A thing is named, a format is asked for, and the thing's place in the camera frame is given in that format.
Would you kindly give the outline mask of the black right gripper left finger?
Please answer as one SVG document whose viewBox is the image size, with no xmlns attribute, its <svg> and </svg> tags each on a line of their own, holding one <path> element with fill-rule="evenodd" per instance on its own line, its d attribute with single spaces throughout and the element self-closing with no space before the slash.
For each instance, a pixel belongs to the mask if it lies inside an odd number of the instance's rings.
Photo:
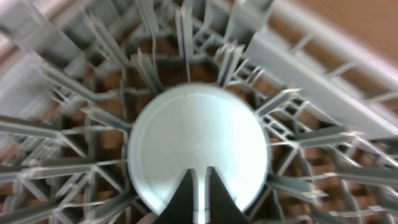
<svg viewBox="0 0 398 224">
<path fill-rule="evenodd" d="M 188 169 L 175 193 L 154 224 L 193 224 L 195 209 L 195 170 Z"/>
</svg>

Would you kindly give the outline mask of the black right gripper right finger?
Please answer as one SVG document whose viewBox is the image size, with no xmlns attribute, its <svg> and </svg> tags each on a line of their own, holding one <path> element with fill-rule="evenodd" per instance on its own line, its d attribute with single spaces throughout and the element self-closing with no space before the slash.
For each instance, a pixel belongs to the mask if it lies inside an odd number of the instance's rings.
<svg viewBox="0 0 398 224">
<path fill-rule="evenodd" d="M 248 224 L 245 214 L 236 206 L 218 171 L 207 167 L 208 208 L 211 224 Z"/>
</svg>

